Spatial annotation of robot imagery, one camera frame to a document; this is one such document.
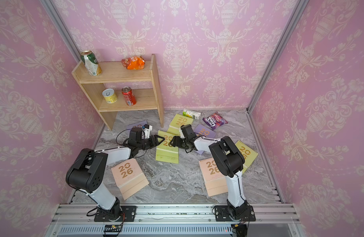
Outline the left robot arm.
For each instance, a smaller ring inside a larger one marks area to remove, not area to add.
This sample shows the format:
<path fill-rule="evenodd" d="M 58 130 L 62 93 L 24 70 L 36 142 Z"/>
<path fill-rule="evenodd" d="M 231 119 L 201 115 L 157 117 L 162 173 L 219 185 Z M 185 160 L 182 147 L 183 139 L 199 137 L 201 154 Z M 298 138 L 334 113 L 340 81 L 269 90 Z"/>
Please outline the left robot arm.
<path fill-rule="evenodd" d="M 97 204 L 97 214 L 107 220 L 124 217 L 119 199 L 103 183 L 105 169 L 107 165 L 134 159 L 140 150 L 150 150 L 165 141 L 162 136 L 150 135 L 151 130 L 148 124 L 132 128 L 129 138 L 115 148 L 82 149 L 66 174 L 67 185 L 91 198 Z"/>

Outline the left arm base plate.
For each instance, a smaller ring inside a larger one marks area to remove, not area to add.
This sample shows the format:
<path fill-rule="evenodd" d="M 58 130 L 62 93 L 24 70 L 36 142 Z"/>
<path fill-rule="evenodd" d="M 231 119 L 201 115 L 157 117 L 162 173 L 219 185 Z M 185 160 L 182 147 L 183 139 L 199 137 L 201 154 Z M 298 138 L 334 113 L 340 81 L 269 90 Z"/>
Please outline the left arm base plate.
<path fill-rule="evenodd" d="M 112 210 L 104 210 L 98 207 L 95 214 L 95 222 L 134 222 L 137 207 L 125 205 L 114 207 Z"/>

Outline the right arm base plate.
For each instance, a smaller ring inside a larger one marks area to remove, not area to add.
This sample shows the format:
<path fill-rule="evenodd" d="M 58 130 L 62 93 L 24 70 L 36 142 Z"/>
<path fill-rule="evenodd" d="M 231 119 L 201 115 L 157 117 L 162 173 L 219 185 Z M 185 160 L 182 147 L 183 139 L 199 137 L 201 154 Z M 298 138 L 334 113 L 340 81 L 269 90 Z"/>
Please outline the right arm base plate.
<path fill-rule="evenodd" d="M 242 205 L 234 208 L 231 206 L 216 205 L 212 210 L 217 222 L 245 221 L 255 222 L 256 216 L 252 206 Z"/>

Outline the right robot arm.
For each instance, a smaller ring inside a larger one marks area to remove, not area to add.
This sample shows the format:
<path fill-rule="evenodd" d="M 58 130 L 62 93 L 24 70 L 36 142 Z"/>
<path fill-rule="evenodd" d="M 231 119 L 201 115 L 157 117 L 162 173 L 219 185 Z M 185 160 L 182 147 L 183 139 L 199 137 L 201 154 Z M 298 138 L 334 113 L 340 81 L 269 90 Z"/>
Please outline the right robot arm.
<path fill-rule="evenodd" d="M 183 125 L 180 135 L 169 142 L 172 147 L 191 151 L 209 152 L 219 172 L 225 177 L 228 188 L 227 210 L 233 220 L 254 222 L 256 220 L 253 207 L 246 200 L 242 187 L 242 171 L 245 159 L 230 137 L 221 139 L 206 138 L 196 134 L 191 125 Z"/>

